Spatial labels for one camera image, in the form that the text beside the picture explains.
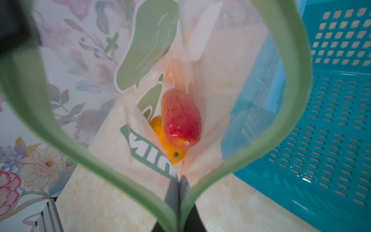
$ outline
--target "red fruit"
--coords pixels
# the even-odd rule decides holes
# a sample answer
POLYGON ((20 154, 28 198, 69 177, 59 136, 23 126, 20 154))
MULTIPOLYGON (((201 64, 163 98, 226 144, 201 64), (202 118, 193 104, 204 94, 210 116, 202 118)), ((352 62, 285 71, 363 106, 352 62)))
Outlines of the red fruit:
POLYGON ((201 115, 190 96, 180 89, 170 89, 161 100, 161 118, 167 141, 188 149, 201 139, 201 115))

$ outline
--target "green bag handle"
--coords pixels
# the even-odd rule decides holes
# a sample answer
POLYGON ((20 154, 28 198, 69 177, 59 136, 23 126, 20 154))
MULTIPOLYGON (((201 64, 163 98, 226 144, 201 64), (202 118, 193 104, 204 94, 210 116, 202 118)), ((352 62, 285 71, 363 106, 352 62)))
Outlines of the green bag handle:
POLYGON ((247 149, 238 152, 203 177, 181 204, 181 221, 153 192, 112 170, 75 143, 59 127, 52 114, 36 31, 32 24, 32 1, 19 0, 31 30, 31 37, 11 53, 0 57, 0 85, 13 110, 40 138, 124 191, 157 217, 167 232, 183 231, 196 199, 223 176, 243 168, 278 145, 299 121, 312 86, 312 63, 308 37, 292 0, 252 0, 273 37, 286 74, 285 98, 271 127, 247 149))

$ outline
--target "blue plastic basket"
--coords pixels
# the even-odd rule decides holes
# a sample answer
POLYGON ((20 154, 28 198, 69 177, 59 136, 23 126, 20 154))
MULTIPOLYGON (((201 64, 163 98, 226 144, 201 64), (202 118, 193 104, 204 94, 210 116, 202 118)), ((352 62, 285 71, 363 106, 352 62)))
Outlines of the blue plastic basket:
POLYGON ((283 142, 235 175, 321 231, 371 231, 371 0, 308 0, 312 95, 283 142))

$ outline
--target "beige surface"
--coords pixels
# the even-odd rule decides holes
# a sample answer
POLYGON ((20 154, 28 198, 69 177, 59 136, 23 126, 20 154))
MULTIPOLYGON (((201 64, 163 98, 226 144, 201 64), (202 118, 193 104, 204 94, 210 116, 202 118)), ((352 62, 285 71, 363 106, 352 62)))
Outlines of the beige surface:
MULTIPOLYGON (((57 202, 64 231, 151 231, 156 219, 119 190, 78 166, 57 202)), ((317 232, 233 174, 196 203, 211 232, 317 232)))

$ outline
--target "orange fruit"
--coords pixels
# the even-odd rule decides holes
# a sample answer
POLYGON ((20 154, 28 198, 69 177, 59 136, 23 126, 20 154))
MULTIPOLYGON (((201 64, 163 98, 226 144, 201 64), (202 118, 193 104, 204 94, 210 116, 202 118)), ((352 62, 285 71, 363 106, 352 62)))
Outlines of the orange fruit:
POLYGON ((165 131, 162 126, 161 116, 154 117, 150 122, 150 126, 155 131, 155 134, 160 140, 162 146, 165 148, 165 151, 168 154, 170 161, 173 164, 179 163, 184 158, 187 150, 176 148, 166 140, 165 131))

